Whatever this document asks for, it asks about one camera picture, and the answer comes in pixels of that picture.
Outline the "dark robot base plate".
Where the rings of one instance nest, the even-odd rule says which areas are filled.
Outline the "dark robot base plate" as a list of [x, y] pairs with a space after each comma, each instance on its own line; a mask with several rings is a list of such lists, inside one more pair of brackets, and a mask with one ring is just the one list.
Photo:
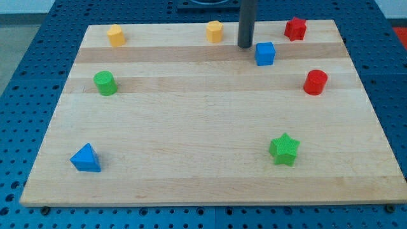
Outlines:
[[176, 0], [177, 12], [238, 10], [241, 0]]

